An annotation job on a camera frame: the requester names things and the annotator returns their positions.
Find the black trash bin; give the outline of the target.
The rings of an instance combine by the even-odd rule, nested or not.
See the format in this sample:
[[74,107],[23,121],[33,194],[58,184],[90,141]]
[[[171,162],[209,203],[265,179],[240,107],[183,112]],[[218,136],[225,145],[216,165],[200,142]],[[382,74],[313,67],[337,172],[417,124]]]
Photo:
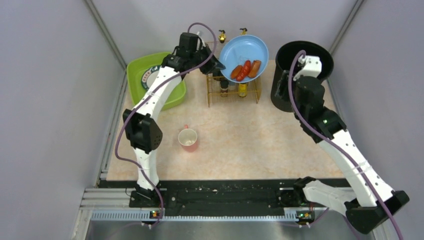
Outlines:
[[[309,56],[320,57],[322,71],[317,78],[321,82],[327,80],[334,69],[334,60],[331,54],[324,47],[304,40],[291,41],[280,47],[275,56],[274,76],[278,72],[289,71],[294,57],[301,50],[306,51]],[[291,113],[293,110],[290,102],[278,102],[274,99],[274,76],[270,92],[271,102],[277,109]]]

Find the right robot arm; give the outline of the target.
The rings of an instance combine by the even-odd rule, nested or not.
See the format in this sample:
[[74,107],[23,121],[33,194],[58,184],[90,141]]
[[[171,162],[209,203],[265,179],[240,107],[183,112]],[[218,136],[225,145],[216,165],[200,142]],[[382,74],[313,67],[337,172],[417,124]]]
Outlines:
[[310,176],[299,178],[294,191],[300,203],[323,205],[341,214],[356,231],[369,234],[393,220],[410,198],[376,173],[356,147],[346,124],[327,107],[325,93],[320,79],[304,76],[292,80],[285,70],[274,74],[270,96],[277,108],[292,112],[303,132],[332,158],[352,191]]

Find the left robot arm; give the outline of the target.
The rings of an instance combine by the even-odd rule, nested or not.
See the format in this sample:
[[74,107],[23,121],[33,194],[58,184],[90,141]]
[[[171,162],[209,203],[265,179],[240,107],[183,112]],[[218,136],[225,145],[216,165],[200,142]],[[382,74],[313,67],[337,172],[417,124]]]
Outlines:
[[159,184],[156,150],[162,142],[163,132],[156,121],[172,91],[195,69],[208,75],[224,70],[225,66],[198,34],[184,32],[178,46],[162,60],[154,74],[155,80],[139,103],[123,113],[120,134],[130,142],[139,169],[135,189],[149,199],[157,195]]

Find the blue plate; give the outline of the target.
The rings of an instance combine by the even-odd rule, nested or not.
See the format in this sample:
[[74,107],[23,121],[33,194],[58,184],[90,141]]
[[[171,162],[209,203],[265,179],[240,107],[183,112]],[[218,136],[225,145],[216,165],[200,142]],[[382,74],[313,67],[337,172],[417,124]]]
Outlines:
[[230,40],[221,50],[218,59],[225,69],[221,70],[221,74],[230,82],[238,83],[235,78],[231,78],[232,71],[238,65],[244,65],[249,60],[261,61],[260,68],[255,77],[246,76],[240,81],[241,84],[251,82],[265,71],[269,62],[269,50],[266,43],[254,35],[239,35]]

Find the small spice bottle yellow label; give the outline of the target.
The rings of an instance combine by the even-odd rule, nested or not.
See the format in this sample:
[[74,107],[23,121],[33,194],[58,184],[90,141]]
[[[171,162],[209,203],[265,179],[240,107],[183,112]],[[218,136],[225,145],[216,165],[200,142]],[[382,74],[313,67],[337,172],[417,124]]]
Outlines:
[[238,84],[238,96],[240,98],[245,98],[247,96],[248,84],[247,83],[239,83]]

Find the small dark spice jar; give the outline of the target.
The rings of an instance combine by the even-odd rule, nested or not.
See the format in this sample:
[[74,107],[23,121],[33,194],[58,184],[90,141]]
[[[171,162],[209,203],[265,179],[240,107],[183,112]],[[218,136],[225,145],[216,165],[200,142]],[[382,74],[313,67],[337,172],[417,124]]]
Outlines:
[[220,96],[227,97],[229,91],[229,82],[227,80],[220,81]]

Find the white plate green rim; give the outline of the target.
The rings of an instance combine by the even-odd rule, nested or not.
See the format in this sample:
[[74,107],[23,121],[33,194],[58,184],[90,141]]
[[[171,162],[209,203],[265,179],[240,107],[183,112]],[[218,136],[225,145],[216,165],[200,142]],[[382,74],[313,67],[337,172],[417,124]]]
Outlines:
[[152,84],[154,83],[155,79],[158,77],[159,70],[161,68],[161,65],[154,65],[150,68],[148,68],[142,75],[141,75],[141,86],[144,90],[148,91]]

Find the dark sauce dispenser bottle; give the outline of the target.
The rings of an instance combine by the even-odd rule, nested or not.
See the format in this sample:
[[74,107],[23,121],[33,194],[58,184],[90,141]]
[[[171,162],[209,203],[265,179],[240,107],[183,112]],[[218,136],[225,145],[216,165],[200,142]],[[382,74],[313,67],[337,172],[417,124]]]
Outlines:
[[223,30],[223,29],[220,29],[219,32],[220,32],[220,34],[218,36],[218,40],[221,44],[224,44],[226,39],[227,39],[226,31]]

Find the clear oil dispenser bottle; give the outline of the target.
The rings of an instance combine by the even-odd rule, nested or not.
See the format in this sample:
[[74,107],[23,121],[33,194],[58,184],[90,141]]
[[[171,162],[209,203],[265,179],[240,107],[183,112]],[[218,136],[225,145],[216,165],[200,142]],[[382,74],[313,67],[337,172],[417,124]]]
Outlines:
[[240,28],[240,30],[241,30],[241,33],[240,33],[241,36],[244,36],[247,34],[247,31],[248,31],[247,28],[243,27],[243,28]]

